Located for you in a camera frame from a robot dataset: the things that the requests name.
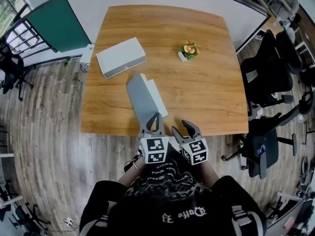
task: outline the white table leg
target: white table leg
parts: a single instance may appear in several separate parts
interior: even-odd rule
[[[0,207],[5,207],[7,205],[10,205],[10,204],[15,203],[17,201],[20,201],[22,199],[23,199],[23,196],[18,196],[16,198],[10,199],[10,200],[5,201],[5,202],[2,199],[0,199]]]
[[[288,194],[286,194],[286,193],[282,193],[282,192],[280,192],[280,191],[277,192],[277,196],[284,197],[284,198],[290,199],[290,200],[295,200],[295,201],[300,201],[300,200],[302,200],[301,198],[294,197],[294,196],[288,195]]]
[[[0,154],[0,158],[2,157],[13,157],[14,154],[13,153],[8,153],[8,154]]]
[[[305,48],[303,51],[300,52],[300,54],[304,53],[307,51],[307,48]]]
[[[295,47],[295,49],[297,50],[297,49],[299,49],[300,47],[302,47],[304,45],[304,42],[301,42],[301,43],[299,43],[296,47]]]

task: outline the wrist strap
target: wrist strap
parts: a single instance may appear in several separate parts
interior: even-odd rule
[[[134,161],[132,162],[132,164],[134,165],[134,167],[135,167],[137,170],[140,170],[140,169],[138,168],[138,166],[136,166],[136,164],[134,163]]]

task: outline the desk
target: desk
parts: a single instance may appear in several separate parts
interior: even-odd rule
[[[105,79],[96,53],[137,37],[147,61]],[[200,55],[181,62],[178,48],[187,40]],[[220,16],[196,10],[159,6],[110,7],[99,31],[87,77],[81,131],[136,136],[139,123],[126,85],[136,73],[154,79],[172,125],[187,133],[182,119],[198,125],[203,135],[248,132],[245,91],[235,49]]]
[[[288,221],[289,218],[293,218],[296,220],[297,216],[300,213],[300,210],[303,206],[304,199],[300,200],[290,211],[288,211],[284,216],[279,218],[274,224],[270,225],[267,228],[267,232],[265,236],[284,236],[289,232],[288,229],[284,228],[284,225]]]
[[[3,208],[3,207],[5,207],[7,205],[10,205],[12,203],[18,202],[18,201],[20,201],[22,199],[23,199],[23,196],[18,196],[18,197],[15,197],[13,199],[10,199],[8,201],[3,201],[3,199],[0,198],[0,208]]]
[[[312,43],[310,42],[308,37],[301,31],[300,28],[296,29],[295,34],[296,33],[299,33],[299,35],[301,37],[301,42],[295,47],[295,49],[298,50],[299,48],[304,46],[305,48],[302,51],[300,51],[300,54],[307,51],[313,60],[313,64],[310,66],[310,68],[315,67],[315,49],[314,49],[314,46],[312,45]]]
[[[269,8],[269,5],[266,4],[264,0],[259,0],[263,7],[268,11],[268,13],[271,15],[271,17],[268,19],[268,21],[262,26],[262,30],[266,32],[267,30],[271,30],[271,32],[276,36],[279,32],[282,32],[284,29],[280,25],[280,23],[277,21],[276,15],[273,13],[273,11]]]

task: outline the small white pot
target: small white pot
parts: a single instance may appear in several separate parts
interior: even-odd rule
[[[185,62],[188,60],[182,52],[178,52],[178,57],[181,59],[182,62]]]

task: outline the window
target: window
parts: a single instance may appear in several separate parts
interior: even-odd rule
[[[10,7],[8,1],[3,0],[0,3],[0,36],[5,33],[15,15],[16,13]]]
[[[0,3],[0,36],[7,31],[12,20],[25,4],[25,0],[3,0]],[[21,17],[24,17],[30,11],[30,7],[27,7],[21,14]],[[6,41],[10,45],[13,53],[20,53],[43,42],[26,21],[18,25],[10,33]]]

